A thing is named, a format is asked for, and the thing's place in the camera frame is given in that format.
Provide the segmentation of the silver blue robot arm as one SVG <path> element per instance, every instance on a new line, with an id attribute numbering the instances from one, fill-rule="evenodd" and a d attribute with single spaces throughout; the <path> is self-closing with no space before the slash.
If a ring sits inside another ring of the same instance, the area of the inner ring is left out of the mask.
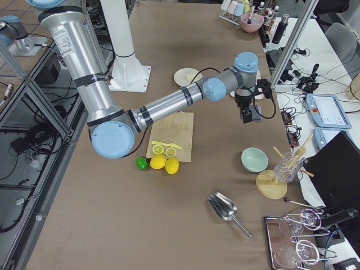
<path id="1" fill-rule="evenodd" d="M 145 91 L 151 71 L 135 56 L 125 4 L 101 3 L 115 53 L 111 77 L 99 59 L 98 47 L 87 36 L 85 1 L 31 1 L 30 4 L 40 25 L 52 34 L 69 70 L 88 111 L 93 148 L 101 156 L 109 159 L 127 156 L 137 133 L 203 99 L 215 102 L 234 93 L 243 117 L 250 114 L 248 107 L 253 101 L 259 69 L 256 54 L 242 52 L 233 66 L 217 76 L 205 76 L 139 109 L 124 110 L 115 103 L 112 91 Z"/>

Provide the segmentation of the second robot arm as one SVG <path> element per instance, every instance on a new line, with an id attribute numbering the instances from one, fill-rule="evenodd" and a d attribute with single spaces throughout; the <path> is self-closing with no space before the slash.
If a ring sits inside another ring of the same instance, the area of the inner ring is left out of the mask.
<path id="1" fill-rule="evenodd" d="M 21 20 L 15 15 L 1 18 L 1 43 L 9 47 L 14 56 L 34 57 L 40 50 Z"/>

